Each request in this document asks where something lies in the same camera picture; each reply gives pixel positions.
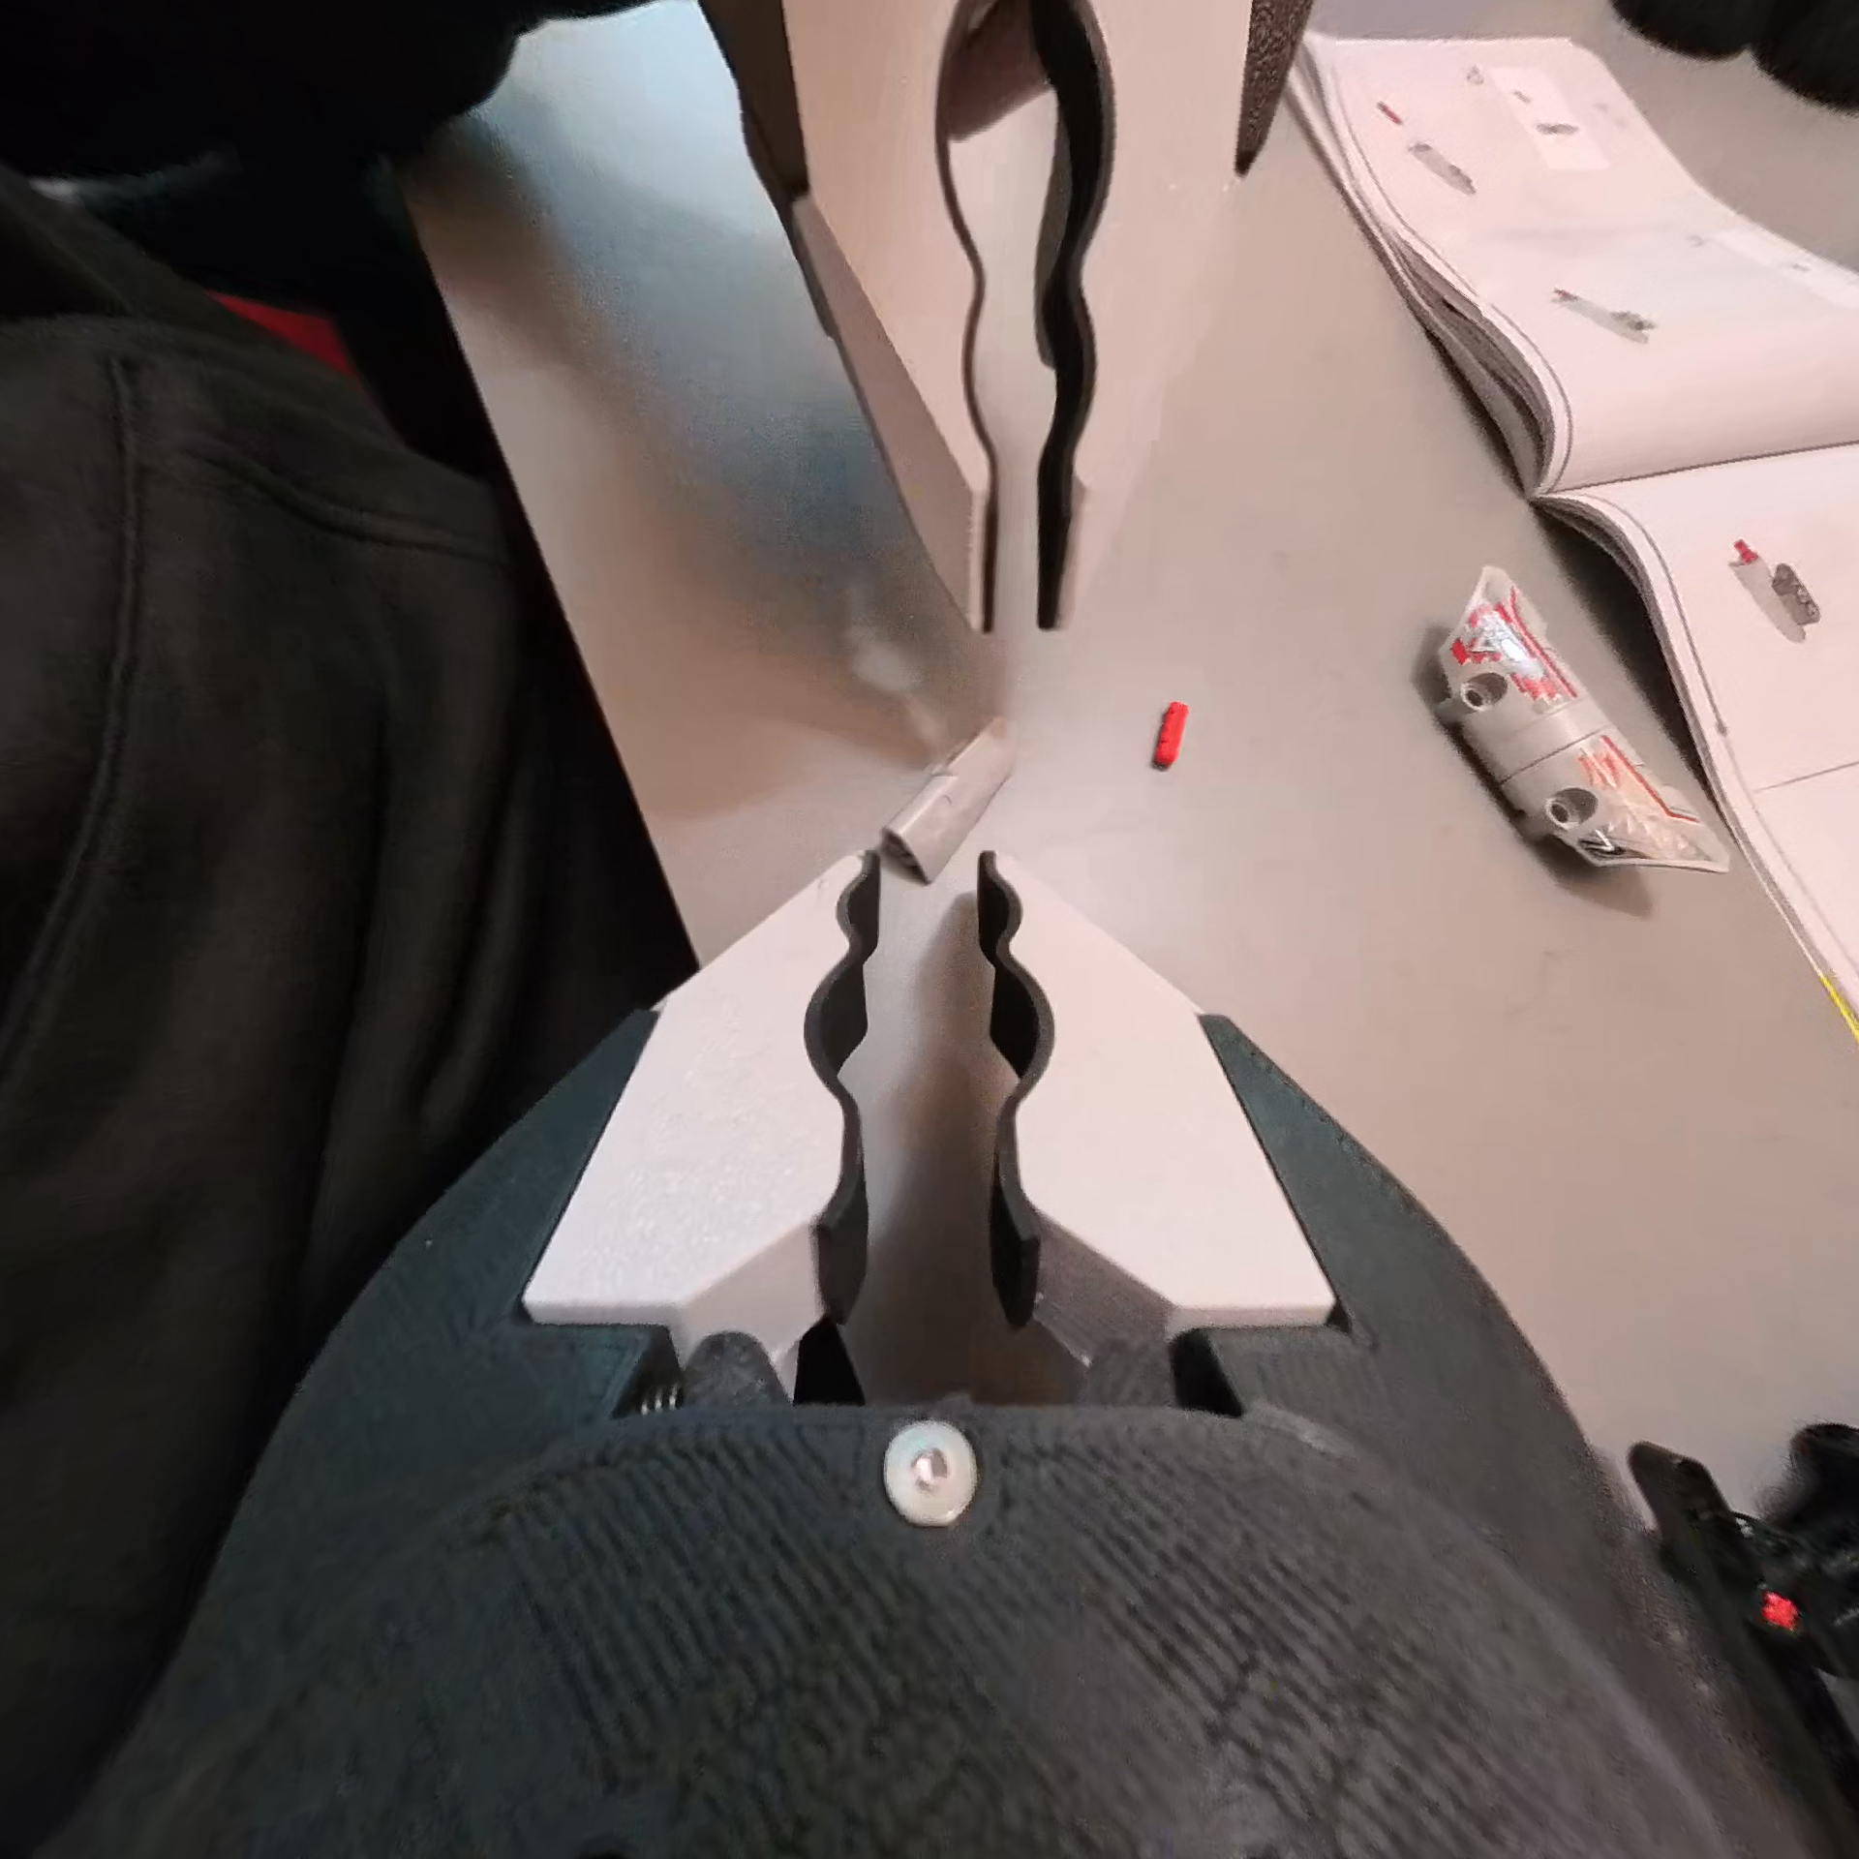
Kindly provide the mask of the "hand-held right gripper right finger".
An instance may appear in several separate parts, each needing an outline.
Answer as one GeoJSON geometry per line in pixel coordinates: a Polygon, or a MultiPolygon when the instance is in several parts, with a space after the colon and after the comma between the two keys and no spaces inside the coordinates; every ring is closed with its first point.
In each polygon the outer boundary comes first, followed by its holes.
{"type": "Polygon", "coordinates": [[[1031,867],[979,854],[1004,1067],[987,1270],[1060,1398],[1173,1398],[1202,1342],[1318,1336],[1339,1299],[1223,1065],[1225,1028],[1031,867]]]}

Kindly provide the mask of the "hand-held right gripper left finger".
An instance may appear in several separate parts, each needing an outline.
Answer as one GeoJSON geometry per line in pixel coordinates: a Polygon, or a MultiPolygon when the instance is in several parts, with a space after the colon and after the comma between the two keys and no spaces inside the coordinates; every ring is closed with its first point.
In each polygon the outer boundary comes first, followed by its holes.
{"type": "Polygon", "coordinates": [[[778,1382],[840,1326],[869,1262],[861,1111],[873,850],[830,863],[669,991],[522,1287],[555,1328],[661,1330],[687,1363],[743,1336],[778,1382]]]}

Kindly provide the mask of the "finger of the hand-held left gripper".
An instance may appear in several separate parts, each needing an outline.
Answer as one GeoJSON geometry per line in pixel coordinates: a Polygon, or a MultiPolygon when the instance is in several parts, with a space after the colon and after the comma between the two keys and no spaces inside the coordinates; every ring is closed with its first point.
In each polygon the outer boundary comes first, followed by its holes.
{"type": "Polygon", "coordinates": [[[995,462],[971,395],[981,269],[942,133],[956,2],[706,2],[741,131],[917,542],[993,623],[995,462]]]}
{"type": "Polygon", "coordinates": [[[1254,5],[1031,5],[1057,104],[1035,333],[1053,414],[1035,464],[1035,623],[1072,623],[1192,346],[1200,273],[1239,185],[1254,5]]]}

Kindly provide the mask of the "small grey toy connector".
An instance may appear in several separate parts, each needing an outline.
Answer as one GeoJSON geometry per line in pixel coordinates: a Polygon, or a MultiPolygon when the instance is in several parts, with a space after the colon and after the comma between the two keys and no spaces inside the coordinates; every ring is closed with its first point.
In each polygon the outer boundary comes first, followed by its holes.
{"type": "Polygon", "coordinates": [[[944,755],[886,819],[882,855],[913,881],[933,883],[1006,786],[1014,761],[1010,728],[995,716],[944,755]]]}

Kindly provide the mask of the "grey desk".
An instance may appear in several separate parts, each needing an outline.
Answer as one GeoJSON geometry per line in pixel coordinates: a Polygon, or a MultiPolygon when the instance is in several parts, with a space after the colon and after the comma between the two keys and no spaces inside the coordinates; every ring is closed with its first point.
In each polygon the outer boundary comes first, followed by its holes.
{"type": "Polygon", "coordinates": [[[692,5],[532,34],[400,172],[698,960],[1008,718],[1016,768],[950,869],[884,881],[847,1067],[871,1156],[865,1388],[1057,1388],[989,1283],[1008,1074],[971,885],[993,848],[1374,1154],[1595,1450],[1694,1456],[1752,1510],[1796,1429],[1854,1423],[1854,1036],[1744,865],[1632,888],[1531,848],[1424,685],[1432,629],[1479,567],[1510,569],[1637,751],[1707,801],[1632,584],[1521,501],[1281,116],[1089,604],[1037,631],[1051,122],[1033,98],[950,153],[989,269],[989,635],[917,548],[692,5]],[[1186,728],[1155,770],[1171,701],[1186,728]]]}

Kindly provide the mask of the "open instruction booklet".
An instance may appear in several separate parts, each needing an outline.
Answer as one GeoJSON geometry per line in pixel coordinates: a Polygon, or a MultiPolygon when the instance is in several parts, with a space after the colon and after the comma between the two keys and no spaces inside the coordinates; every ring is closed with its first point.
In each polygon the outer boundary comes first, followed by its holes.
{"type": "Polygon", "coordinates": [[[1521,491],[1636,582],[1715,803],[1849,1024],[1854,273],[1568,38],[1312,32],[1289,96],[1521,491]]]}

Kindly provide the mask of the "dark object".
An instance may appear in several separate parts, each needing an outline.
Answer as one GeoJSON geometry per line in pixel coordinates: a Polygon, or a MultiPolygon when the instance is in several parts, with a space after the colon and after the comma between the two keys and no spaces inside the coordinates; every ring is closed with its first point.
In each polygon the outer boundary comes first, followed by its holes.
{"type": "Polygon", "coordinates": [[[1808,102],[1856,112],[1856,2],[1612,2],[1637,36],[1696,60],[1754,58],[1808,102]]]}

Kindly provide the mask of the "person's dark clothing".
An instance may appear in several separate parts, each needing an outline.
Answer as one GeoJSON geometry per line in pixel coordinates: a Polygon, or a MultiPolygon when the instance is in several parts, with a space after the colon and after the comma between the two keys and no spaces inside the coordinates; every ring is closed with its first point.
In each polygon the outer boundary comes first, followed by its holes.
{"type": "Polygon", "coordinates": [[[385,174],[3,170],[3,1855],[392,1247],[689,945],[385,174]],[[216,304],[336,321],[359,381],[216,304]]]}

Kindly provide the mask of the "grey printed toy piece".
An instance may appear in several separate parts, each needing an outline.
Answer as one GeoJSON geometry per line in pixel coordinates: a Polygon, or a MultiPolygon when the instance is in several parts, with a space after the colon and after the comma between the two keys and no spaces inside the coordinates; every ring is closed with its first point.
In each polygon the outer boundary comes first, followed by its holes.
{"type": "Polygon", "coordinates": [[[1697,807],[1610,722],[1506,569],[1479,571],[1434,664],[1436,720],[1527,840],[1595,871],[1728,871],[1697,807]]]}

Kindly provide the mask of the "red object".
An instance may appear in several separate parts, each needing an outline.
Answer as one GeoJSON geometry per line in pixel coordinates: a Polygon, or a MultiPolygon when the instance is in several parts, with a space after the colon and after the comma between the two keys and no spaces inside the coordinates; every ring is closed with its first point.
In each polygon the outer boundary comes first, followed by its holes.
{"type": "Polygon", "coordinates": [[[234,290],[210,290],[208,294],[224,311],[243,317],[245,323],[265,331],[294,352],[317,360],[344,379],[359,381],[352,350],[330,317],[234,290]]]}

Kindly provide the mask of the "black toy assembly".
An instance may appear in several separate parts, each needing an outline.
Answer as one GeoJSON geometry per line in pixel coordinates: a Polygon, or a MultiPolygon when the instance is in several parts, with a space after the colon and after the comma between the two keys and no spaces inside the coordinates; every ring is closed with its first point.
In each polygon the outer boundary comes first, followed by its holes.
{"type": "Polygon", "coordinates": [[[1792,1433],[1777,1512],[1730,1506],[1707,1467],[1636,1442],[1628,1469],[1663,1568],[1690,1595],[1756,1742],[1823,1855],[1856,1853],[1856,1429],[1792,1433]]]}

